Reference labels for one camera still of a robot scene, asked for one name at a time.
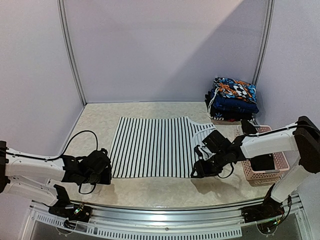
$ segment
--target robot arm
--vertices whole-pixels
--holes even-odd
[[[43,203],[49,207],[49,213],[69,220],[89,220],[90,207],[71,204],[64,187],[43,182],[52,179],[76,183],[79,190],[82,184],[111,184],[111,161],[105,149],[94,150],[88,156],[44,157],[7,148],[6,144],[0,141],[0,193],[16,194]]]
[[[202,142],[214,155],[204,160],[197,147],[198,160],[192,170],[194,178],[218,176],[227,164],[251,159],[263,161],[271,153],[298,151],[299,159],[290,171],[268,191],[258,211],[246,214],[248,222],[275,217],[279,211],[284,212],[282,202],[311,174],[320,172],[320,131],[306,116],[284,128],[264,133],[247,122],[242,126],[244,135],[233,142],[221,135],[217,130],[210,133]]]

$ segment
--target black and white striped fabric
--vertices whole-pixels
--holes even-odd
[[[172,119],[121,117],[110,152],[113,177],[189,178],[198,160],[194,153],[195,142],[201,138],[202,141],[214,128],[212,123],[199,124],[187,116]]]

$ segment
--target black folded garment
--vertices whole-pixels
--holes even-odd
[[[205,104],[206,108],[208,109],[211,97],[209,95],[205,95]],[[230,112],[230,111],[222,111],[215,109],[213,105],[211,105],[210,109],[211,118],[214,120],[222,120],[222,121],[241,121],[241,120],[248,120],[253,121],[254,117],[251,113],[243,113],[243,112]]]

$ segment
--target marble patterned table surface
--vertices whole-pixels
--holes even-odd
[[[131,102],[88,104],[72,135],[82,130],[97,134],[99,148],[110,150],[111,142],[120,117],[169,119],[188,116],[197,123],[209,123],[204,102]],[[234,124],[216,124],[217,129],[229,140],[236,136]],[[77,136],[66,154],[85,156],[96,147],[90,133]],[[226,167],[224,174],[230,172]],[[113,178],[111,185],[97,185],[93,193],[81,195],[75,183],[60,183],[70,199],[92,204],[138,208],[197,208],[224,205],[264,197],[269,186],[251,186],[244,174],[242,164],[235,165],[234,173],[226,178],[202,179],[175,177]],[[82,191],[91,186],[84,184]]]

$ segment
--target orange and blue patterned fabric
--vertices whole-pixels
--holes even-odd
[[[216,77],[213,81],[219,93],[224,98],[239,99],[247,103],[257,103],[256,86],[231,78]]]

